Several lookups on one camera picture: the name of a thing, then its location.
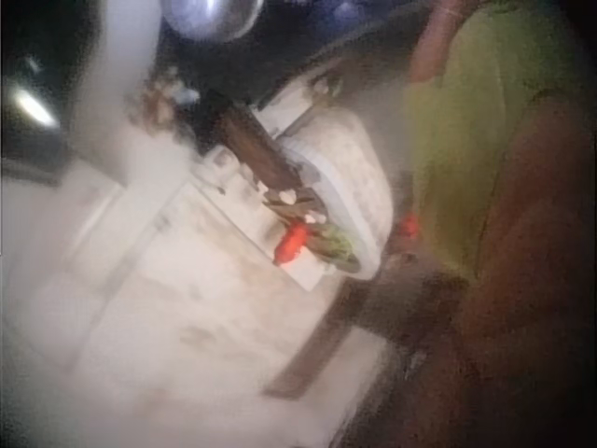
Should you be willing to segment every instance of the red object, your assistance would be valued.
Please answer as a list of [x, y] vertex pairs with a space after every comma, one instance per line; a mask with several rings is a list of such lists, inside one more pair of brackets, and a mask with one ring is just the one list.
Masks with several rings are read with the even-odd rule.
[[414, 240], [419, 236], [419, 220], [414, 213], [410, 212], [402, 220], [400, 223], [400, 234], [411, 240]]
[[300, 249], [307, 242], [309, 231], [304, 222], [295, 222], [290, 225], [280, 244], [273, 251], [273, 264], [280, 266], [295, 259]]

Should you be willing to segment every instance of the hand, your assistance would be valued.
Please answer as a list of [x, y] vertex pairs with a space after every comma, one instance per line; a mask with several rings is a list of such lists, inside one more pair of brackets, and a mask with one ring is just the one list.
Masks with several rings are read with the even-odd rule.
[[477, 8], [487, 0], [437, 0], [436, 7], [447, 9], [468, 19]]

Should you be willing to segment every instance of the green shirt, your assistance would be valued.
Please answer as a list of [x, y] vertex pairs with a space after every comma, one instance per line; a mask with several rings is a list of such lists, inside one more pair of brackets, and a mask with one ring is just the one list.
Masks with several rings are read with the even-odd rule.
[[556, 10], [507, 1], [465, 22], [441, 77], [407, 88], [415, 213], [448, 268], [477, 276], [500, 167], [533, 99], [562, 91], [594, 105], [586, 66]]

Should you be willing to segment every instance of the person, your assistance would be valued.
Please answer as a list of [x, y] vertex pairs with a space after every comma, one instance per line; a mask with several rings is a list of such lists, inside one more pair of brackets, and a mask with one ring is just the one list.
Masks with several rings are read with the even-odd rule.
[[394, 446], [593, 437], [588, 61], [548, 2], [438, 0], [409, 78], [419, 232], [468, 287], [425, 341]]

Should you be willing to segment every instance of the metal bowl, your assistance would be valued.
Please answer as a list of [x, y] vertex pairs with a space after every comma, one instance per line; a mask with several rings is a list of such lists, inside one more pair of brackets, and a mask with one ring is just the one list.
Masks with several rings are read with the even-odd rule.
[[229, 42], [255, 24], [263, 0], [161, 0], [165, 20], [183, 37]]

